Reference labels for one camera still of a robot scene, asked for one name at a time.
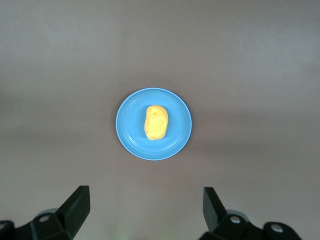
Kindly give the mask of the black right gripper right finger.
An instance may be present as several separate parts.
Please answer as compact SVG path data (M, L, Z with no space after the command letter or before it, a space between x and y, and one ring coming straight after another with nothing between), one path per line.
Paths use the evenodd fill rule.
M300 240L290 226L267 222L263 228L253 225L243 213L227 211L212 187L203 189L203 216L208 228L202 240Z

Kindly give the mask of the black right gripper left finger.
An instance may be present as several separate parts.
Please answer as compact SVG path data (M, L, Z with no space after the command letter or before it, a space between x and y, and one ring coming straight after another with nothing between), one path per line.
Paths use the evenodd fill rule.
M73 240L90 213L90 188L79 186L54 212L44 212L15 227L11 220L0 222L2 240Z

